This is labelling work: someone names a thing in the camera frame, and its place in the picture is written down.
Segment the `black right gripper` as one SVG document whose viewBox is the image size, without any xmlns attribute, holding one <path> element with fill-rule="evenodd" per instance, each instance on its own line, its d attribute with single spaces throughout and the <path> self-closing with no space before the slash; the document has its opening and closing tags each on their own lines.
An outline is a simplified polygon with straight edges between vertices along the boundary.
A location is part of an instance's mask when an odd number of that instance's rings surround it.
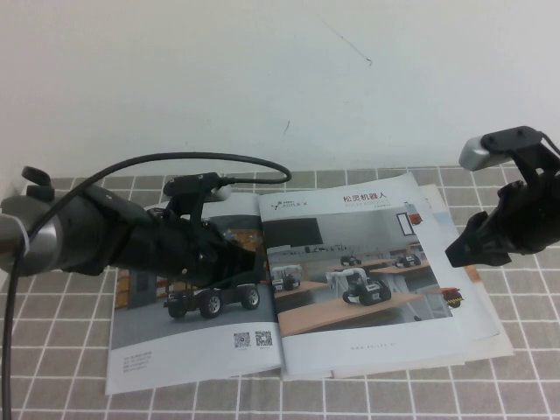
<svg viewBox="0 0 560 420">
<path fill-rule="evenodd" d="M 535 254 L 559 242 L 557 174 L 541 174 L 535 183 L 517 180 L 503 186 L 498 197 L 491 215 L 471 216 L 463 237 L 445 250 L 452 267 L 499 267 L 511 262 L 509 254 Z"/>
</svg>

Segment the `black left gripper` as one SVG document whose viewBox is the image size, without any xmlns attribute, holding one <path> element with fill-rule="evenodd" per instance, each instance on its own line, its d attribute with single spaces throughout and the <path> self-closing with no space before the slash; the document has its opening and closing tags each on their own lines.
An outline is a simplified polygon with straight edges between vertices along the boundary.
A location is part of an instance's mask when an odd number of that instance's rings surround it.
<svg viewBox="0 0 560 420">
<path fill-rule="evenodd" d="M 198 288 L 259 284 L 266 279 L 261 230 L 220 230 L 208 220 L 192 222 L 162 207 L 145 212 L 157 226 L 142 255 L 142 272 L 185 281 Z M 252 267 L 252 252 L 257 256 Z"/>
</svg>

